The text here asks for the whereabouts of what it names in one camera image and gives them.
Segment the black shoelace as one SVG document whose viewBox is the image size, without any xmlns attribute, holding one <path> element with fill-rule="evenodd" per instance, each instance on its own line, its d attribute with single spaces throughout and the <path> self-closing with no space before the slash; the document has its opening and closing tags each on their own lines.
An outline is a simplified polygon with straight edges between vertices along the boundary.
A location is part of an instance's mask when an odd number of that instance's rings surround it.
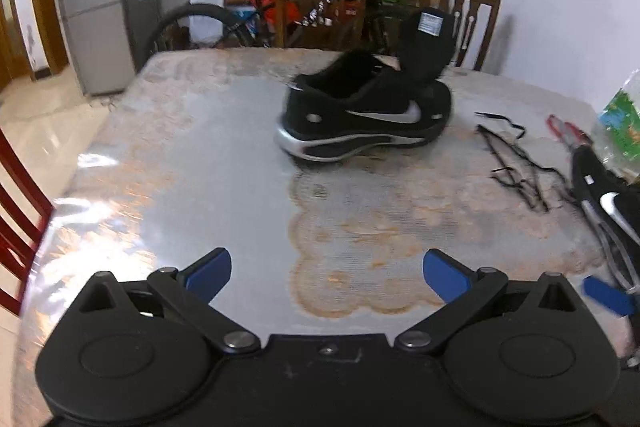
<svg viewBox="0 0 640 427">
<path fill-rule="evenodd" d="M 504 136 L 489 129 L 486 124 L 475 126 L 475 132 L 497 161 L 497 167 L 489 175 L 492 181 L 513 192 L 528 210 L 536 213 L 550 213 L 554 208 L 552 196 L 544 189 L 544 181 L 550 182 L 549 191 L 560 205 L 577 207 L 577 200 L 566 176 L 554 167 L 542 165 L 521 147 L 520 141 L 527 134 L 524 126 L 501 114 L 476 112 L 475 115 L 506 124 L 515 132 Z"/>
</svg>

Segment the black sneaker with white swoosh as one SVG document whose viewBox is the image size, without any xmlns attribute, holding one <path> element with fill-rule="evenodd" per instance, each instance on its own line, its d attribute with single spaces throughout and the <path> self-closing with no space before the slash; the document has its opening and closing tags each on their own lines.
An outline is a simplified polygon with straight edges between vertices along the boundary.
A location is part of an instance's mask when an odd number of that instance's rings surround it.
<svg viewBox="0 0 640 427">
<path fill-rule="evenodd" d="M 372 52 L 350 50 L 288 86 L 277 125 L 285 153 L 334 162 L 375 146 L 419 146 L 448 124 L 452 94 L 440 76 L 456 48 L 454 17 L 425 8 L 400 24 L 393 68 Z"/>
</svg>

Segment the green snack bag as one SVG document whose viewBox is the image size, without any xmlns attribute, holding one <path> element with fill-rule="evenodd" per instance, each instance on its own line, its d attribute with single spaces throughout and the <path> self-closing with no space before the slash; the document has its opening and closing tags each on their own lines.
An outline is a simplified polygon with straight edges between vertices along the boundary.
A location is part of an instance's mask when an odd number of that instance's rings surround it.
<svg viewBox="0 0 640 427">
<path fill-rule="evenodd" d="M 606 168 L 639 183 L 639 71 L 605 105 L 592 128 L 594 149 Z"/>
</svg>

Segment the red wooden chair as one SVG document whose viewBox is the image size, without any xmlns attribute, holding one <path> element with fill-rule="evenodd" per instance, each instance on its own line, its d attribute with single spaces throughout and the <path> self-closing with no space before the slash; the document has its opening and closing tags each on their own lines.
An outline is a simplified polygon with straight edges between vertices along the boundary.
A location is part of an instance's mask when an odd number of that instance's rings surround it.
<svg viewBox="0 0 640 427">
<path fill-rule="evenodd" d="M 15 296 L 1 289 L 1 308 L 18 317 L 29 273 L 52 218 L 54 206 L 28 173 L 4 134 L 1 135 L 1 167 L 35 209 L 38 217 L 36 223 L 32 222 L 6 188 L 1 187 L 1 208 L 14 223 L 12 227 L 1 218 L 1 265 L 20 282 Z"/>
</svg>

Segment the black bicycle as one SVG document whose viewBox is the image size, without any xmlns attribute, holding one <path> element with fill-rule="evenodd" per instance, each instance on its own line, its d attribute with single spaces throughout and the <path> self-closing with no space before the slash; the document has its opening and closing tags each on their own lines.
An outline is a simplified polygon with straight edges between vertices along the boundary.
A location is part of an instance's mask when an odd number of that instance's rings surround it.
<svg viewBox="0 0 640 427">
<path fill-rule="evenodd" d="M 215 3 L 188 2 L 160 19 L 142 56 L 230 48 L 360 48 L 392 55 L 408 12 L 384 0 L 250 0 L 245 15 Z"/>
</svg>

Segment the brown wooden chair near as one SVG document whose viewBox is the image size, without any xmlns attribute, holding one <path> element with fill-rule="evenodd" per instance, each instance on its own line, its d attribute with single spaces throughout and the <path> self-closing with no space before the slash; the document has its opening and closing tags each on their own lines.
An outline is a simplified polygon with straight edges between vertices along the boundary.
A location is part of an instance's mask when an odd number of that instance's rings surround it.
<svg viewBox="0 0 640 427">
<path fill-rule="evenodd" d="M 492 36 L 496 28 L 501 0 L 419 0 L 420 6 L 434 6 L 454 17 L 454 41 L 457 45 L 454 64 L 461 67 L 468 54 L 480 19 L 480 9 L 489 10 L 488 19 L 473 69 L 479 72 L 486 60 Z"/>
</svg>

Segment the white green carton box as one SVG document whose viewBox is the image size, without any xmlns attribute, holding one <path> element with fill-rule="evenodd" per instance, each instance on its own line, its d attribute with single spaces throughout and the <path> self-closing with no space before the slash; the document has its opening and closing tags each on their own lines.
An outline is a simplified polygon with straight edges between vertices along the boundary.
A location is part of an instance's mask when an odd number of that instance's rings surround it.
<svg viewBox="0 0 640 427">
<path fill-rule="evenodd" d="M 189 17 L 191 40 L 199 46 L 215 43 L 224 31 L 224 23 L 219 20 L 218 9 L 224 0 L 189 0 L 196 7 L 195 15 Z"/>
</svg>

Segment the red handled pliers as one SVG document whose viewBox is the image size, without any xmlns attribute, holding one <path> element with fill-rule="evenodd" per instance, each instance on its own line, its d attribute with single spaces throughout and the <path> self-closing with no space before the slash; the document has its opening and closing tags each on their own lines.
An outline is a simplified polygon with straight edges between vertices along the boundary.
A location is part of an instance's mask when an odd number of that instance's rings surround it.
<svg viewBox="0 0 640 427">
<path fill-rule="evenodd" d="M 576 124 L 562 120 L 553 114 L 548 116 L 546 124 L 555 138 L 558 139 L 567 150 L 577 150 L 578 147 L 583 145 L 592 145 L 590 136 L 577 127 Z"/>
</svg>

